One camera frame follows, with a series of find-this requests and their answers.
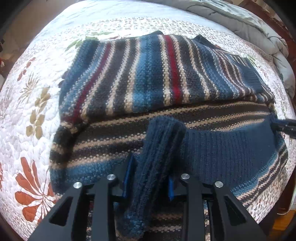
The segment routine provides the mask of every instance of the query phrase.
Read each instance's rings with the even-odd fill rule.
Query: sweater
[[[169,173],[219,179],[249,205],[287,160],[270,128],[269,88],[247,58],[200,35],[86,40],[64,78],[53,190],[92,184],[133,152],[138,166],[132,202],[117,212],[120,237],[142,237],[155,209],[166,208],[156,203]]]

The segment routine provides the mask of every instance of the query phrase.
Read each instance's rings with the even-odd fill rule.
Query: metal screw
[[[223,187],[223,185],[224,185],[223,182],[220,182],[220,181],[215,182],[215,186],[218,188]]]
[[[107,179],[109,180],[109,181],[112,181],[112,180],[114,180],[116,178],[116,176],[114,175],[114,174],[109,174],[108,176],[107,176]]]
[[[74,187],[74,188],[77,188],[77,189],[78,189],[78,188],[81,188],[81,187],[82,187],[82,183],[80,183],[80,182],[76,182],[76,183],[73,184],[73,187]]]
[[[181,178],[184,179],[184,180],[187,180],[187,179],[190,178],[190,175],[187,174],[187,173],[183,173],[183,174],[181,175]]]

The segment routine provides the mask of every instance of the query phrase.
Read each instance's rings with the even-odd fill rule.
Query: orange flower
[[[2,169],[2,165],[0,163],[0,190],[2,191],[2,183],[3,182],[3,169]]]
[[[25,157],[21,157],[21,163],[25,177],[19,173],[15,179],[24,190],[16,192],[15,199],[26,206],[22,210],[25,219],[30,222],[37,220],[39,224],[57,200],[50,182],[46,184],[45,180],[45,183],[40,185],[35,161],[33,160],[32,170]]]

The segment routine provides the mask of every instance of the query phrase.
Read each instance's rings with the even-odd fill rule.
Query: bedspread
[[[201,34],[233,54],[248,57],[274,93],[278,117],[295,118],[272,57],[234,34],[184,20],[154,17],[98,17],[88,23],[71,25],[69,21],[63,28],[54,27],[71,14],[62,13],[62,18],[41,31],[17,60],[0,92],[0,212],[25,240],[56,203],[48,168],[51,143],[60,122],[61,77],[84,39],[118,39],[156,30],[189,38]],[[257,222],[278,200],[295,167],[296,141],[283,136],[289,160],[268,189],[248,207]]]

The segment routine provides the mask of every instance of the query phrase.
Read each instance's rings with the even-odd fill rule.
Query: crumpled blanket
[[[271,55],[288,95],[295,94],[295,76],[287,61],[288,46],[268,24],[255,14],[221,0],[144,0],[176,7],[219,23],[242,39]]]

